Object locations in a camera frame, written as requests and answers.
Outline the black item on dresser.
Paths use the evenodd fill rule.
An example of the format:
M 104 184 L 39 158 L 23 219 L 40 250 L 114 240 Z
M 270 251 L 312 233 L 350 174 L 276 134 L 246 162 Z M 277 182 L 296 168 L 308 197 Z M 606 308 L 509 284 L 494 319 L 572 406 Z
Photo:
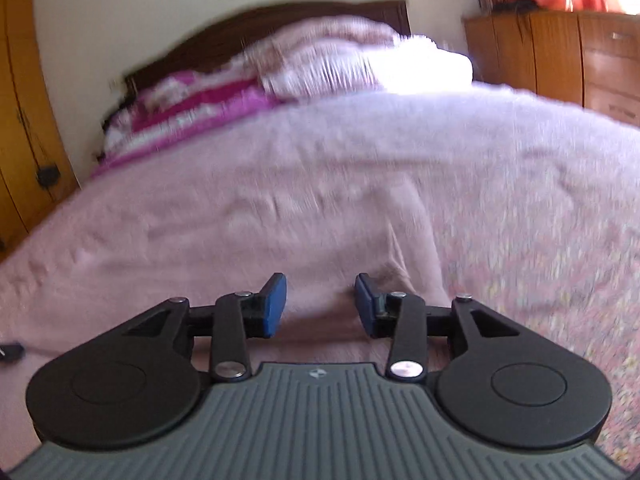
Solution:
M 538 9 L 538 3 L 535 0 L 503 0 L 494 4 L 491 13 L 528 13 Z

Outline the orange wooden wardrobe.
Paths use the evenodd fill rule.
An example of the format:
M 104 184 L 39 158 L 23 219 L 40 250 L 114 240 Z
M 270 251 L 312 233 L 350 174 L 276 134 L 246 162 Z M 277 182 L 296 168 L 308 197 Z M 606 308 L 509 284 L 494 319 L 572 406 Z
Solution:
M 1 0 L 1 257 L 6 258 L 78 189 L 40 63 L 34 0 Z M 58 184 L 40 188 L 39 167 Z

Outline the pink checkered ruffled duvet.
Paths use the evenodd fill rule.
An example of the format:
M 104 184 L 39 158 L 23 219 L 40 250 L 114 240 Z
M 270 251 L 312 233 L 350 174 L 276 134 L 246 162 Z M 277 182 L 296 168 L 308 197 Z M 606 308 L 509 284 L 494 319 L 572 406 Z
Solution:
M 375 90 L 442 93 L 473 81 L 465 55 L 441 49 L 427 36 L 401 35 L 352 15 L 284 26 L 235 55 L 230 65 L 289 101 Z

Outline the pink knitted sweater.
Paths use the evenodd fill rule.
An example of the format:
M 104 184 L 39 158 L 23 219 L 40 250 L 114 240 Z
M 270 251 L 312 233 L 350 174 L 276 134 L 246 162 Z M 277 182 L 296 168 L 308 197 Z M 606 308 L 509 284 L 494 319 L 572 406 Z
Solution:
M 392 162 L 142 164 L 66 202 L 1 267 L 1 336 L 57 356 L 171 296 L 208 304 L 284 273 L 289 359 L 375 356 L 350 299 L 367 272 L 431 304 L 447 293 L 425 184 Z

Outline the black bag on wardrobe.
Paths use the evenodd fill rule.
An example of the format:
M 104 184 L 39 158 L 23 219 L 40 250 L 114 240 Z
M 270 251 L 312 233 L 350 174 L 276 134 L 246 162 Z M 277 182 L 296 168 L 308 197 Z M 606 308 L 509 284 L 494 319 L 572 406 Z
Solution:
M 61 171 L 56 165 L 42 166 L 37 169 L 36 177 L 40 188 L 48 190 L 58 184 Z

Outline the wooden dresser with drawers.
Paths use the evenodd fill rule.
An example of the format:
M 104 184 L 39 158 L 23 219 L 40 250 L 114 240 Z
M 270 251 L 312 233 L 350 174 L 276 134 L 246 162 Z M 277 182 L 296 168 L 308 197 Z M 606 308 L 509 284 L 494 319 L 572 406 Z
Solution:
M 474 77 L 639 125 L 639 18 L 496 13 L 462 20 Z

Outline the black clothes beside bed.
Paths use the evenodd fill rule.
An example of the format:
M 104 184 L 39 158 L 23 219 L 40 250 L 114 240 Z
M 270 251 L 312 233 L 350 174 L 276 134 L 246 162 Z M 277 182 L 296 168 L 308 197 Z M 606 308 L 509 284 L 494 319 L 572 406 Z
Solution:
M 123 110 L 128 110 L 128 108 L 132 104 L 134 104 L 135 100 L 136 97 L 133 94 L 127 94 L 122 99 L 120 99 L 115 106 L 108 110 L 105 116 L 102 118 L 101 122 L 101 128 L 103 132 L 107 132 L 114 118 Z

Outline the pink floral bedspread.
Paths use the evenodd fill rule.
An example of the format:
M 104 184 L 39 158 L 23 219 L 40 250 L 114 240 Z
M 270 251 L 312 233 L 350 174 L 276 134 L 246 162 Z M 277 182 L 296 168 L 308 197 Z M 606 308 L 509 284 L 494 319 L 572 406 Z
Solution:
M 480 85 L 444 96 L 355 93 L 239 120 L 100 174 L 81 191 L 142 164 L 171 170 L 185 160 L 222 169 L 329 160 L 416 167 L 448 296 L 441 306 L 467 292 L 600 367 L 614 394 L 601 445 L 621 465 L 637 466 L 636 128 L 527 92 Z M 285 311 L 276 336 L 250 343 L 254 364 L 386 359 L 386 342 L 368 338 L 357 316 L 375 356 L 264 360 L 280 339 L 284 318 Z M 32 374 L 56 357 L 25 350 L 23 359 L 1 370 L 6 468 L 37 447 L 25 389 Z

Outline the dark wooden headboard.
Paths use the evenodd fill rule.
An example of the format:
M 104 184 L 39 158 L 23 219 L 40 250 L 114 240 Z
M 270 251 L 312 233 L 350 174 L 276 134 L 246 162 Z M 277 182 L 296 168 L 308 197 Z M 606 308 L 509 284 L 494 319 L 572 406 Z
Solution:
M 126 96 L 137 96 L 172 73 L 216 70 L 245 48 L 278 29 L 310 18 L 353 15 L 411 34 L 407 0 L 291 0 L 230 14 L 186 36 L 166 52 L 122 76 Z

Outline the magenta white striped quilt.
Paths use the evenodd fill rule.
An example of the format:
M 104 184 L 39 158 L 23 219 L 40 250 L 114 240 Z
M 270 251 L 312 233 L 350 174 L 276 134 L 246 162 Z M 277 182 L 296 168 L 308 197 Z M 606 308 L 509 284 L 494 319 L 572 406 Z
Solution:
M 245 70 L 169 75 L 136 96 L 104 132 L 93 177 L 240 119 L 272 110 L 281 101 Z

